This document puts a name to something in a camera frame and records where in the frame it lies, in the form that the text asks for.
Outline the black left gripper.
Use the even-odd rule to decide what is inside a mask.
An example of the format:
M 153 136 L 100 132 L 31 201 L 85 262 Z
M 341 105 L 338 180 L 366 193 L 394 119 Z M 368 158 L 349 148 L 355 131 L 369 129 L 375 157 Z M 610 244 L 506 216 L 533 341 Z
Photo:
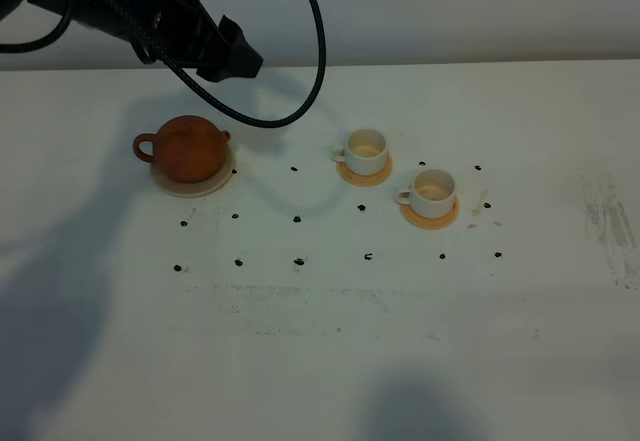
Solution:
M 114 0 L 177 64 L 197 66 L 207 81 L 255 78 L 263 64 L 240 26 L 222 16 L 215 25 L 200 0 Z M 147 42 L 139 40 L 127 20 L 102 0 L 78 0 L 75 20 L 131 44 L 145 64 L 156 61 Z

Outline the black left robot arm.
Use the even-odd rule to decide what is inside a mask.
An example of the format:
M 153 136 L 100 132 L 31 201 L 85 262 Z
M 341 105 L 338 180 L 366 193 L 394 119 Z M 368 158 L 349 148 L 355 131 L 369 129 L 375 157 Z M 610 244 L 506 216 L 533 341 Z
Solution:
M 163 51 L 178 67 L 211 82 L 254 78 L 263 64 L 240 26 L 227 17 L 213 21 L 200 0 L 1 0 L 1 15 L 7 17 L 22 2 L 55 13 L 60 21 L 39 39 L 2 45 L 4 53 L 40 50 L 77 22 L 129 43 L 145 65 Z

